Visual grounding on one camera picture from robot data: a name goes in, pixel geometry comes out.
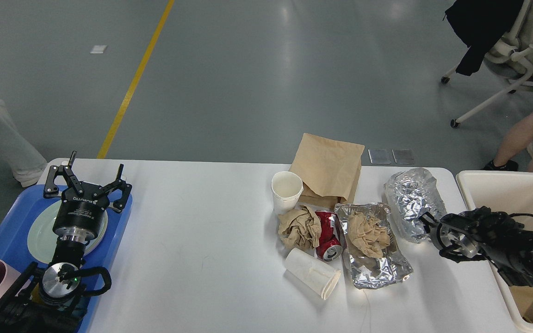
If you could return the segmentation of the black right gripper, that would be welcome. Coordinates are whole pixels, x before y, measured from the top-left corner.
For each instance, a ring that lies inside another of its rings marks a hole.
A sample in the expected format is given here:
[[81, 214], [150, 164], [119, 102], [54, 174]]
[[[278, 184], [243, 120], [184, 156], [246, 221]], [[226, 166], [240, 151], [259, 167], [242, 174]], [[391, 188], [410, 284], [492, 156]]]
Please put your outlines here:
[[448, 214], [445, 218], [449, 222], [456, 222], [459, 229], [437, 221], [429, 211], [425, 211], [418, 218], [426, 232], [433, 229], [433, 244], [438, 248], [440, 256], [455, 263], [482, 261], [479, 244], [468, 237], [477, 232], [479, 221], [455, 214]]

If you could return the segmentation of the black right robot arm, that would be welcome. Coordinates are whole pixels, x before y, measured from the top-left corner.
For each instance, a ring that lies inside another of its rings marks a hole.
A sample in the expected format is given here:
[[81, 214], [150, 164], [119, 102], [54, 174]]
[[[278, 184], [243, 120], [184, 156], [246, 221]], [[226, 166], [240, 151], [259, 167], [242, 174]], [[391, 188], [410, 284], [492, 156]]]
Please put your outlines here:
[[455, 263], [487, 260], [509, 286], [533, 286], [533, 230], [516, 214], [483, 206], [439, 221], [429, 212], [419, 217], [439, 255]]

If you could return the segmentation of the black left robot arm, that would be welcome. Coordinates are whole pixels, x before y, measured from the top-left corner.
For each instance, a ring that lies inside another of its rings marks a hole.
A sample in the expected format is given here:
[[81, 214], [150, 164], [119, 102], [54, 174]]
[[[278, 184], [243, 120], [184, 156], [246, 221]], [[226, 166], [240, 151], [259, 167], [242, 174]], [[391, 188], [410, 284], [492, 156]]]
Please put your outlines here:
[[46, 183], [25, 190], [0, 226], [0, 259], [19, 270], [0, 296], [0, 333], [83, 333], [129, 218], [132, 185], [120, 164], [106, 185], [51, 165]]

